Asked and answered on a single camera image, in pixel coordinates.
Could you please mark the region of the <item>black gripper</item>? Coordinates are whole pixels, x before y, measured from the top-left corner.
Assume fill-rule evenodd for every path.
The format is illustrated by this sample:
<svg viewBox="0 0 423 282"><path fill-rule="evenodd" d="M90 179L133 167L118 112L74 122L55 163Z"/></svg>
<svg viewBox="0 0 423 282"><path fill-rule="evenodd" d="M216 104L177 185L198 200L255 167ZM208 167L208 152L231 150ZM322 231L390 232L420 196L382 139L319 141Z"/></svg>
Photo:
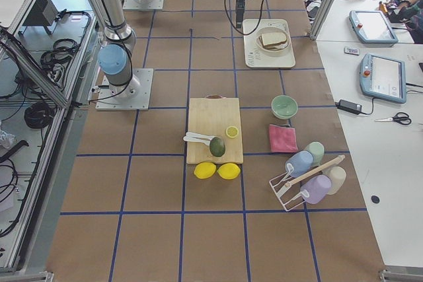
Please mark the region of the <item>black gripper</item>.
<svg viewBox="0 0 423 282"><path fill-rule="evenodd" d="M236 12L236 28L242 28L243 25L243 14L245 12L245 1L246 0L236 0L236 7L235 7L235 12Z"/></svg>

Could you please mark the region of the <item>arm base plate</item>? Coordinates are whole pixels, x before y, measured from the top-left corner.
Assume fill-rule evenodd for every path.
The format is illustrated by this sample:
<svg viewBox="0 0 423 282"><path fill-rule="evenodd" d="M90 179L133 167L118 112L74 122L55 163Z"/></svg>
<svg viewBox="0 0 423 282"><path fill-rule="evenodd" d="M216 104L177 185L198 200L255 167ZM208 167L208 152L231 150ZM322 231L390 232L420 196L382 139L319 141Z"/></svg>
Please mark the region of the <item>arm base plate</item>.
<svg viewBox="0 0 423 282"><path fill-rule="evenodd" d="M124 0L123 10L125 11L154 11L162 10L164 0Z"/></svg>
<svg viewBox="0 0 423 282"><path fill-rule="evenodd" d="M129 86L110 86L104 75L95 108L98 111L148 110L153 82L153 69L134 69Z"/></svg>

